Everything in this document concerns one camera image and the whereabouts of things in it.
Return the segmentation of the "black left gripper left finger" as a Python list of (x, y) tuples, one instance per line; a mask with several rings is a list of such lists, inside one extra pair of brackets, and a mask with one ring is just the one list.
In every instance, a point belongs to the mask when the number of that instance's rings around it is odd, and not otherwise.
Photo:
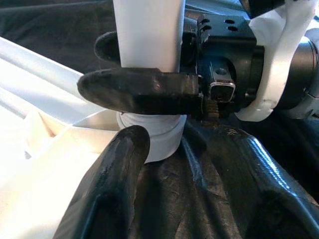
[(83, 176), (53, 237), (127, 239), (138, 177), (149, 149), (144, 127), (119, 131)]

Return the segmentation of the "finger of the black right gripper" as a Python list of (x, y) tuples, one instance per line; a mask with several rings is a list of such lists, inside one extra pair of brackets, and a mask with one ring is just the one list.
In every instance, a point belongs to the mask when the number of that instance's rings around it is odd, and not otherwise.
[(120, 51), (117, 32), (110, 31), (97, 37), (94, 44), (94, 53), (102, 60), (120, 65)]
[(104, 69), (81, 76), (77, 89), (84, 99), (122, 113), (202, 114), (198, 77), (192, 74), (147, 68)]

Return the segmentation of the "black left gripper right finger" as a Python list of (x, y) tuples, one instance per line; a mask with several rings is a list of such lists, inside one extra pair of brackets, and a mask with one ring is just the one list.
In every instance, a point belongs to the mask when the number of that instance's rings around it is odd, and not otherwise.
[(208, 154), (242, 238), (318, 238), (318, 206), (257, 138), (220, 126), (209, 135)]

